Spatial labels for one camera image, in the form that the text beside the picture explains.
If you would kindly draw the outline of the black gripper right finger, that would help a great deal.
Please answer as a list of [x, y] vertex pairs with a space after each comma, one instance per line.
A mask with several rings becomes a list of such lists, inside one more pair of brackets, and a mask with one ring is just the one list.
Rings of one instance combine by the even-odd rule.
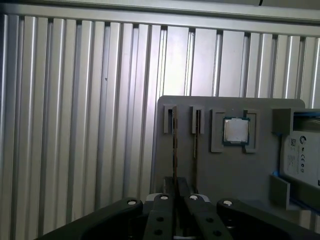
[[197, 240], [291, 240], [290, 222], [236, 199], [211, 203], [191, 193], [183, 177], [177, 179], [179, 218], [184, 235]]

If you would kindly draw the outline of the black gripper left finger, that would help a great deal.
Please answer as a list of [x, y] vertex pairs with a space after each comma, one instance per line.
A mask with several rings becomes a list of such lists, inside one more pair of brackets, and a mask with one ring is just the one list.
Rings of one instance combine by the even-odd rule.
[[42, 240], [171, 240], [175, 188], [164, 177], [163, 192], [145, 202], [126, 197], [40, 237]]

